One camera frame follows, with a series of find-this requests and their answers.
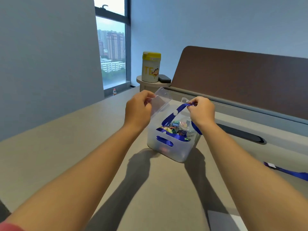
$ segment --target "yellow lid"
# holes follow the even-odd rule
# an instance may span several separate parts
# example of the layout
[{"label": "yellow lid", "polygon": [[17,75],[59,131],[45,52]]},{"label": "yellow lid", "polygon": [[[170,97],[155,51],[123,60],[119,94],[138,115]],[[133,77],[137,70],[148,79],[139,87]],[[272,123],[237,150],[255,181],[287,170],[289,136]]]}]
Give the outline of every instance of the yellow lid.
[{"label": "yellow lid", "polygon": [[161,58],[161,54],[155,53],[155,52],[144,51],[142,55],[142,59],[151,60],[150,58]]}]

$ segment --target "window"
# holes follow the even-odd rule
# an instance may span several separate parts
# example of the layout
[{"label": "window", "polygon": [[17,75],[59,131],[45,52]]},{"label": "window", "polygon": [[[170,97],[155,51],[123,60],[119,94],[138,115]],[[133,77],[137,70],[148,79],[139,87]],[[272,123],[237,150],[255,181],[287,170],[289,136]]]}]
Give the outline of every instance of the window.
[{"label": "window", "polygon": [[130,87],[129,0],[94,0],[105,96]]}]

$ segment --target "brown partition panel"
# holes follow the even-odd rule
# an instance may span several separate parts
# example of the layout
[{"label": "brown partition panel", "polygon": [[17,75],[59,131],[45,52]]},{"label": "brown partition panel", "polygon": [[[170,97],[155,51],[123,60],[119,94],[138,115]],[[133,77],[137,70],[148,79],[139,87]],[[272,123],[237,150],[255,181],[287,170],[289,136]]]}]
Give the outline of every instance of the brown partition panel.
[{"label": "brown partition panel", "polygon": [[171,86],[308,120],[308,59],[184,48]]}]

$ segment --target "red sleeve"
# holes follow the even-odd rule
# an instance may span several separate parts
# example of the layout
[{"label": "red sleeve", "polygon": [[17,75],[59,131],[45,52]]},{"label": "red sleeve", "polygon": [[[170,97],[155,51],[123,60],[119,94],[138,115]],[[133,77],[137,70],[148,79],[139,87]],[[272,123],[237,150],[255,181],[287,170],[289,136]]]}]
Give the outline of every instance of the red sleeve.
[{"label": "red sleeve", "polygon": [[6,222],[0,223],[0,231],[24,231],[22,228],[17,225],[12,225]]}]

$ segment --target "window frame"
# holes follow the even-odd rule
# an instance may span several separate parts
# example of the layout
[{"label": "window frame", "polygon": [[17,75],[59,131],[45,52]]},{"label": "window frame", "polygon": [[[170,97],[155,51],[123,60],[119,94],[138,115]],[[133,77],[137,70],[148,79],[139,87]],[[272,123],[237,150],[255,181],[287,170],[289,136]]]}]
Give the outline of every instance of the window frame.
[{"label": "window frame", "polygon": [[125,51],[126,51],[126,83],[108,89],[104,89],[105,97],[112,94],[113,89],[123,91],[131,85],[131,0],[124,0],[125,16],[108,11],[103,7],[95,6],[95,15],[98,17],[114,20],[125,24]]}]

